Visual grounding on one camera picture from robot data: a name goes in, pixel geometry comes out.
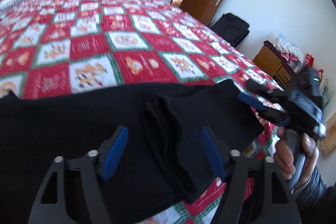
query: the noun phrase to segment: sleeve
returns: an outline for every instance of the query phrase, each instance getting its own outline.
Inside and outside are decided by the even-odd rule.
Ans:
[[[302,224],[309,224],[323,207],[334,202],[336,188],[323,184],[321,174],[315,167],[310,180],[294,193]]]

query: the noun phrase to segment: hand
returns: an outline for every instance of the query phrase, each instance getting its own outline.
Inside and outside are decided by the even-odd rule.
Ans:
[[[277,135],[281,140],[275,144],[276,153],[274,154],[274,160],[280,167],[283,177],[288,180],[291,179],[295,173],[295,167],[293,165],[294,157],[284,140],[285,128],[280,127]],[[301,188],[310,179],[320,154],[315,141],[306,133],[302,136],[302,148],[305,152],[306,160],[295,189]]]

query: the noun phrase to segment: black suitcase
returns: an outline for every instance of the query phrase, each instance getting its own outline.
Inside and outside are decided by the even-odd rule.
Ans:
[[[215,33],[229,42],[232,47],[237,47],[249,34],[250,25],[239,17],[227,13],[210,27]]]

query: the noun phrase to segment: red and white checkered bedspread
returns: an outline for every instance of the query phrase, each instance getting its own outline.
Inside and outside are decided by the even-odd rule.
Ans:
[[[26,0],[0,21],[0,96],[24,99],[143,82],[213,85],[233,79],[275,81],[221,37],[162,0]],[[269,122],[245,151],[274,150]],[[219,179],[192,205],[181,202],[144,223],[210,223],[225,184]],[[253,181],[246,185],[246,196]]]

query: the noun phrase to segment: bedside cabinet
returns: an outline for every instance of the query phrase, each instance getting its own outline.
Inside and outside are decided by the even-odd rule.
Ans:
[[[288,82],[295,72],[269,41],[264,42],[263,47],[252,61],[271,76],[279,86],[288,89]]]

